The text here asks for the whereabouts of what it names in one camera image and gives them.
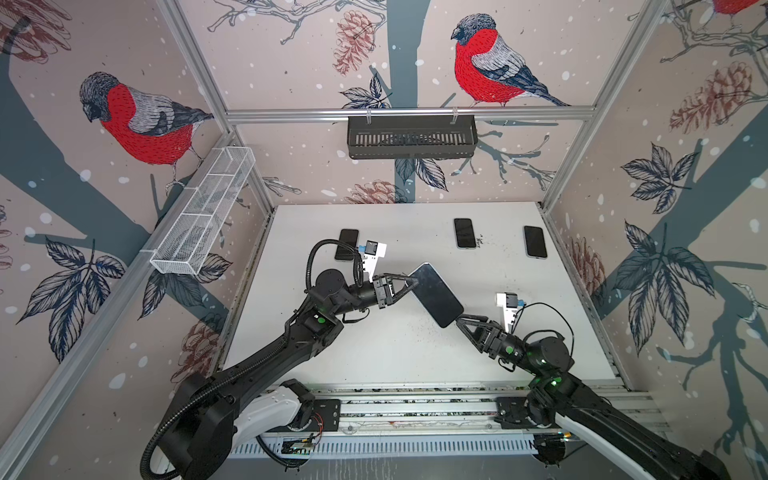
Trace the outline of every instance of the pine cone illustration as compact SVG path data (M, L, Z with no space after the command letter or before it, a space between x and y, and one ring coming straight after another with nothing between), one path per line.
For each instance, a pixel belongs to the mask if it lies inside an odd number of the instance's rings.
M728 121L730 115L749 98L752 68L735 61L707 77L703 87L685 97L679 110L672 110L670 131L682 128L687 134L702 127Z
M587 287L587 292L592 299L596 303L602 304L605 293L605 268L603 268L600 255L595 253L591 247L587 247L586 238L582 237L581 242L579 240L574 241L573 238L570 241L566 247L581 281L584 282L584 286Z
M402 195L395 185L384 180L374 180L372 184L355 185L351 197L344 197L348 204L397 204Z
M356 71L368 60L368 52L373 50L374 26L362 12L352 10L344 13L344 21L337 24L336 51L333 67L342 75L352 69Z
M11 55L25 61L45 63L59 48L70 50L71 37L62 20L72 17L52 0L2 0L0 2L0 41L17 25L29 25L16 32L10 47Z
M179 368L170 378L179 383L190 374L199 372L208 374L214 353L219 345L219 335L203 322L197 322L182 340Z

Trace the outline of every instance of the bullfinch illustration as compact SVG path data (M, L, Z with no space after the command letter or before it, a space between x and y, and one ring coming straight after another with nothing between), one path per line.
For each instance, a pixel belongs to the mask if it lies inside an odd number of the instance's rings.
M475 99L506 105L512 98L539 97L555 105L567 104L549 94L525 65L525 59L509 48L496 31L490 15L464 17L451 35L456 43L456 81Z
M199 108L184 107L164 95L145 94L114 76L98 71L83 81L80 102L88 121L99 119L104 129L136 160L152 165L173 165L174 178L166 185L166 194L176 180L176 162L192 150L197 127L214 116Z

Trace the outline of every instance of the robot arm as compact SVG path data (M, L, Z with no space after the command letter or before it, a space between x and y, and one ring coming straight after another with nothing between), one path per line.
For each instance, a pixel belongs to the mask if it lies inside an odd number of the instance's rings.
M662 439L570 374L574 361L561 335L526 343L487 317L464 315L456 324L480 353L534 375L524 408L496 417L502 428L557 423L635 480L730 480L716 456Z
M385 308L401 299L418 284L409 276L384 274L362 278L362 257L355 250L355 283L346 285L338 270L325 270L316 285L310 285L315 252L337 240L323 240L313 248L307 265L307 297L286 321L283 335L244 361L204 378L188 376L179 386L160 427L141 457L144 480L209 478L224 462L233 443L252 439L273 427L293 424L297 429L310 420L314 397L296 380L285 382L266 396L259 395L293 367L321 353L344 328L344 313L378 305ZM363 256L382 256L382 243L368 242ZM393 280L404 287L396 291ZM156 446L160 446L176 470L157 474L150 469Z

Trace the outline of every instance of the black smartphone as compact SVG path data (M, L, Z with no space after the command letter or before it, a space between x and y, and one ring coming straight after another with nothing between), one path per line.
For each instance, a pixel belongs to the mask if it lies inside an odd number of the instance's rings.
M419 285L413 289L413 294L440 328L446 328L464 313L464 306L442 281L432 265L422 263L411 273L411 276L419 279Z
M339 242L344 242L350 247L357 249L357 237L359 235L359 230L350 230L349 228L344 228L341 230L341 233L339 233ZM336 245L336 255L334 255L333 258L342 262L351 262L354 256L355 254L346 248Z
M454 218L453 227L456 230L456 245L458 248L477 248L475 242L475 229L472 228L472 220L468 218Z
M544 231L541 227L523 227L525 232L525 253L529 257L547 258L547 246L544 243Z

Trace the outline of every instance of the white table surface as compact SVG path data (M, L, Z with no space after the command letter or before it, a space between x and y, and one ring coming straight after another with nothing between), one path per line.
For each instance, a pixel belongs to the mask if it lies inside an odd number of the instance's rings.
M453 219L471 218L480 244L460 250ZM549 258L525 255L523 226L544 228ZM338 238L343 228L360 231L359 243L387 244L377 273L410 273L430 262L465 307L466 313L502 322L497 292L514 292L526 303L546 302L574 329L575 365L583 380L614 379L611 366L554 248L534 203L283 205L277 208L225 367L252 355L283 333L283 324L305 294L304 270L312 246ZM352 282L350 262L333 259L336 247L322 247L313 280L336 268ZM546 306L525 312L516 334L556 329L570 348L571 335ZM326 388L500 386L531 376L504 371L477 352L461 331L441 329L413 295L384 310L375 307L360 323L345 325L336 341L284 379Z

